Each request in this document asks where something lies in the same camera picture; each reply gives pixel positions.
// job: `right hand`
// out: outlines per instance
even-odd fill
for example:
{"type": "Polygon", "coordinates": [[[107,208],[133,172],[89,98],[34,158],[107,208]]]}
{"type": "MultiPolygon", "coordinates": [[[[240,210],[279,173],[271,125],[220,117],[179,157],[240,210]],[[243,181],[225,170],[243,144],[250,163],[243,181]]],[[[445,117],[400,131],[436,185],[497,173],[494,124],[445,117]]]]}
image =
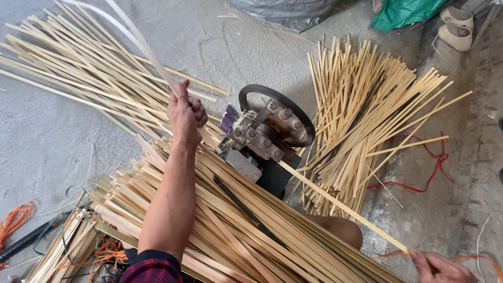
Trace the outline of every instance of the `right hand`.
{"type": "Polygon", "coordinates": [[[174,141],[195,149],[201,142],[197,128],[206,124],[208,115],[201,100],[187,94],[188,86],[189,80],[176,83],[178,97],[174,92],[171,93],[166,114],[170,119],[174,141]]]}
{"type": "Polygon", "coordinates": [[[439,253],[408,252],[417,268],[418,283],[477,283],[471,271],[439,253]]]}

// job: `bundle of bamboo strips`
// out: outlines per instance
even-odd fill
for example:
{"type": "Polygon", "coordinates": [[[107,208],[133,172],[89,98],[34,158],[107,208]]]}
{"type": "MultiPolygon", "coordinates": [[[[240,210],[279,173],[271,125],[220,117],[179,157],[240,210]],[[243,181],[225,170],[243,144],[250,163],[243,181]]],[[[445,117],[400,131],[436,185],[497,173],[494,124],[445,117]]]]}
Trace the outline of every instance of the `bundle of bamboo strips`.
{"type": "MultiPolygon", "coordinates": [[[[170,90],[163,79],[155,77],[146,68],[150,61],[129,53],[110,33],[107,32],[84,9],[78,7],[84,16],[67,5],[56,4],[73,20],[62,15],[56,16],[47,9],[47,21],[30,16],[31,24],[23,21],[21,26],[6,24],[15,30],[32,36],[37,40],[25,41],[10,34],[6,36],[10,44],[0,45],[18,55],[27,64],[0,57],[0,62],[22,70],[48,82],[67,88],[70,93],[42,85],[27,78],[0,69],[0,73],[31,85],[46,89],[62,96],[96,107],[101,113],[113,120],[130,134],[131,130],[114,115],[129,120],[150,136],[160,138],[153,131],[158,129],[171,134],[171,127],[166,115],[170,101],[170,90]]],[[[191,78],[175,70],[167,71],[188,78],[199,86],[229,95],[216,87],[191,78]]],[[[209,101],[215,98],[188,90],[191,95],[209,101]]],[[[206,129],[214,140],[220,141],[223,131],[208,122],[206,129]]]]}
{"type": "Polygon", "coordinates": [[[93,212],[74,209],[61,232],[28,276],[28,283],[68,283],[85,266],[104,236],[91,221],[93,212]]]}
{"type": "MultiPolygon", "coordinates": [[[[98,229],[137,246],[146,210],[172,143],[147,143],[128,170],[102,176],[88,193],[106,225],[98,229]]],[[[250,183],[201,145],[196,153],[196,221],[182,270],[204,282],[401,282],[352,246],[250,183]],[[214,182],[218,177],[288,249],[263,234],[214,182]]]]}
{"type": "MultiPolygon", "coordinates": [[[[318,112],[316,140],[308,154],[304,176],[323,191],[359,212],[369,179],[434,112],[467,96],[440,103],[427,115],[408,120],[429,104],[452,82],[442,85],[446,76],[431,69],[416,79],[415,70],[407,68],[391,54],[377,55],[377,45],[364,41],[354,50],[348,36],[344,49],[334,37],[330,51],[318,43],[318,61],[308,53],[318,112]],[[390,137],[417,124],[399,147],[381,151],[390,137]],[[374,170],[377,157],[391,152],[374,170]]],[[[443,136],[421,143],[448,138],[443,136]]],[[[355,221],[347,211],[328,200],[319,191],[305,185],[302,190],[304,210],[311,215],[339,216],[355,221]]]]}

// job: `maroon sleeve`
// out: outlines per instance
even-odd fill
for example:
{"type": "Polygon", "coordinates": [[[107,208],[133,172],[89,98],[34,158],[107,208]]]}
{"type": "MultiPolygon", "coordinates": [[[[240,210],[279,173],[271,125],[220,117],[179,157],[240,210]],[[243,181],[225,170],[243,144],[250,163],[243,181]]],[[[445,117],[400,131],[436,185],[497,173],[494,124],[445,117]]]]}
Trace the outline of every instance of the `maroon sleeve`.
{"type": "Polygon", "coordinates": [[[172,255],[145,250],[131,261],[120,283],[183,283],[180,263],[172,255]]]}

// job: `gray tarp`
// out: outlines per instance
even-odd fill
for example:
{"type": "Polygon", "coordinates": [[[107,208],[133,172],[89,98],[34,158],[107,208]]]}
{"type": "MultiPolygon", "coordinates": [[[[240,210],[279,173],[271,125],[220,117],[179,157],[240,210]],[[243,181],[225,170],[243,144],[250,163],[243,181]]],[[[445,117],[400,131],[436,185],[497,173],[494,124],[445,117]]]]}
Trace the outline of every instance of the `gray tarp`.
{"type": "Polygon", "coordinates": [[[323,21],[339,0],[228,0],[257,20],[302,32],[323,21]]]}

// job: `forearm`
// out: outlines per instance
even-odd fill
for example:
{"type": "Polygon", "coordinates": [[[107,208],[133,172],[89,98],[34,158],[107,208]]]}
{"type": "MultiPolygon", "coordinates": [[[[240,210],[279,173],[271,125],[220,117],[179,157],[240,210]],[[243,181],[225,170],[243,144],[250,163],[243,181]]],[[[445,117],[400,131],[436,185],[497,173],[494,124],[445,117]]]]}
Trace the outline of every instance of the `forearm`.
{"type": "Polygon", "coordinates": [[[182,261],[195,219],[195,150],[174,142],[160,187],[143,222],[138,252],[155,249],[182,261]]]}

